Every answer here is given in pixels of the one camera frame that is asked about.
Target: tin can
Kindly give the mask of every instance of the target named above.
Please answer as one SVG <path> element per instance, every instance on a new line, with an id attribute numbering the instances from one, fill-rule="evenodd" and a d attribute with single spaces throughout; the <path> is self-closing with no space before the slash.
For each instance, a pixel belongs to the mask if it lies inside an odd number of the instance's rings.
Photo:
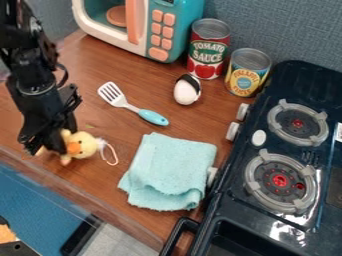
<path id="1" fill-rule="evenodd" d="M 237 96 L 252 97 L 263 86 L 272 61 L 262 51 L 242 48 L 233 52 L 225 79 L 227 89 Z"/>
<path id="2" fill-rule="evenodd" d="M 202 19 L 192 24 L 188 71 L 200 79 L 215 79 L 222 74 L 230 43 L 230 28 L 217 19 Z"/>

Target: blue towel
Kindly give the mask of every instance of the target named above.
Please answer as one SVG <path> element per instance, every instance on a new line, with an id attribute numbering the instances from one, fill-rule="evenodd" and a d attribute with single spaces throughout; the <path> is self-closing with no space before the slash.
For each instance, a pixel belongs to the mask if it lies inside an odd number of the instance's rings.
<path id="1" fill-rule="evenodd" d="M 157 211 L 194 209 L 205 195 L 207 170 L 214 163 L 214 145 L 144 135 L 119 188 L 132 205 Z"/>

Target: white button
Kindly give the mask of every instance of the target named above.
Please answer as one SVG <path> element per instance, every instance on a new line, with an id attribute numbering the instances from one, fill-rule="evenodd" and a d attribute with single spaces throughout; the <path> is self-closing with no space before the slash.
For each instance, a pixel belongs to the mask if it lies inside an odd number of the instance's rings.
<path id="1" fill-rule="evenodd" d="M 239 131 L 239 127 L 240 127 L 240 124 L 232 122 L 228 128 L 226 139 L 229 141 L 234 141 Z"/>
<path id="2" fill-rule="evenodd" d="M 262 145 L 264 145 L 264 143 L 266 142 L 266 132 L 264 132 L 263 130 L 257 130 L 252 137 L 252 144 L 256 147 L 260 147 Z"/>
<path id="3" fill-rule="evenodd" d="M 236 119 L 239 121 L 243 121 L 247 115 L 248 108 L 249 108 L 249 104 L 241 103 L 239 110 L 236 114 Z"/>

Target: toy spatula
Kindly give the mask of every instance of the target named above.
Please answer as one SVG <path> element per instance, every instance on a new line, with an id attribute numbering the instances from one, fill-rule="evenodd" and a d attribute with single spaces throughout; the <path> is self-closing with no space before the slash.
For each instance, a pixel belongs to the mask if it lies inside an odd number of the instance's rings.
<path id="1" fill-rule="evenodd" d="M 117 108 L 127 108 L 135 113 L 137 113 L 144 120 L 161 126 L 169 125 L 169 121 L 162 115 L 153 112 L 151 110 L 139 109 L 127 102 L 125 95 L 122 93 L 120 88 L 113 82 L 108 82 L 102 85 L 97 93 L 108 102 L 113 107 Z"/>

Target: can lid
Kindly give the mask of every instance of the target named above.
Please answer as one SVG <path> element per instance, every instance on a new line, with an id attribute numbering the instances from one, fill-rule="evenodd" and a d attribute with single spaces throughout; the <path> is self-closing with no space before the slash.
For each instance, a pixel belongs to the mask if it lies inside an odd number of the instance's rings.
<path id="1" fill-rule="evenodd" d="M 201 19 L 192 24 L 192 31 L 203 39 L 223 39 L 230 35 L 227 23 L 217 19 Z"/>
<path id="2" fill-rule="evenodd" d="M 233 52 L 232 62 L 250 70 L 270 68 L 272 61 L 267 54 L 253 48 L 241 48 Z"/>

